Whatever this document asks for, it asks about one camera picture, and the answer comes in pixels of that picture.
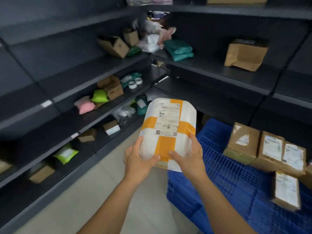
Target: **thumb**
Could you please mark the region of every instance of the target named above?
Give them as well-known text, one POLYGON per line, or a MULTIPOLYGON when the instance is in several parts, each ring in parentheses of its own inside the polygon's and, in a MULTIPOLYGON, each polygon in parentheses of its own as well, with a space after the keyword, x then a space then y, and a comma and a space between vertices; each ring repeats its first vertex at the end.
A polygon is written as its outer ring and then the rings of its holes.
POLYGON ((152 167, 154 165, 156 165, 156 163, 158 163, 160 160, 160 155, 154 155, 153 157, 151 157, 148 161, 149 165, 152 167))
POLYGON ((182 162, 183 162, 183 157, 181 157, 181 155, 178 154, 176 151, 170 151, 170 152, 169 152, 169 155, 170 155, 170 157, 171 157, 174 161, 176 161, 179 165, 182 164, 182 162))

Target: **plastic pallet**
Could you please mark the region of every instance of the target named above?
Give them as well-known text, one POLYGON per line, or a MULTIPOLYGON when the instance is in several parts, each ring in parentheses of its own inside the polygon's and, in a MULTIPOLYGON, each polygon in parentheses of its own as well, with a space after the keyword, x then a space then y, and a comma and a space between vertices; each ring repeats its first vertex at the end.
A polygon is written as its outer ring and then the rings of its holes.
MULTIPOLYGON (((197 135, 204 151, 206 173, 236 211, 259 234, 312 233, 312 191, 300 184, 301 210, 296 213, 271 202, 272 175, 222 155, 232 129, 215 119, 210 120, 197 135)), ((168 178, 167 199, 202 232, 213 233, 202 201, 190 181, 182 173, 172 171, 168 172, 168 178)))

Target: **stack of boxes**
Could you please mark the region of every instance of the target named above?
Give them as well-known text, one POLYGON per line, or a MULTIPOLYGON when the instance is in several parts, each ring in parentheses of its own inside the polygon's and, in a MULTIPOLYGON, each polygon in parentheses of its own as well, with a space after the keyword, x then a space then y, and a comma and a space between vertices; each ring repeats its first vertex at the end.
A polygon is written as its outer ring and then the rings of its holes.
POLYGON ((283 137, 235 123, 223 154, 263 172, 274 172, 272 201, 287 210, 300 209, 298 180, 312 189, 306 149, 283 137))

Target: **floor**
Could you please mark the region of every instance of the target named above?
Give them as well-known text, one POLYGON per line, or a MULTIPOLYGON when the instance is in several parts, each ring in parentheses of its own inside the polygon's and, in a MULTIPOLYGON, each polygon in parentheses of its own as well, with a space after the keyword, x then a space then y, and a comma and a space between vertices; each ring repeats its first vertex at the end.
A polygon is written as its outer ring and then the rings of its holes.
MULTIPOLYGON (((124 150, 139 130, 78 179, 15 234, 74 234, 96 212, 124 175, 124 150)), ((167 172, 152 168, 135 193, 121 233, 197 234, 198 228, 166 199, 167 172)))

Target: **packing tape roll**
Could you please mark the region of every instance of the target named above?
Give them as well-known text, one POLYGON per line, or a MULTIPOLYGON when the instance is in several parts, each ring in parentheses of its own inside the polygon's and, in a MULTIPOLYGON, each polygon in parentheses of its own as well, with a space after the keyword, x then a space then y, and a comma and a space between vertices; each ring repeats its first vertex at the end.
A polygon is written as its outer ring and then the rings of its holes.
POLYGON ((136 84, 143 84, 142 78, 136 78, 135 82, 136 82, 136 84))
POLYGON ((129 89, 135 89, 137 87, 136 82, 135 81, 130 81, 129 84, 129 89))

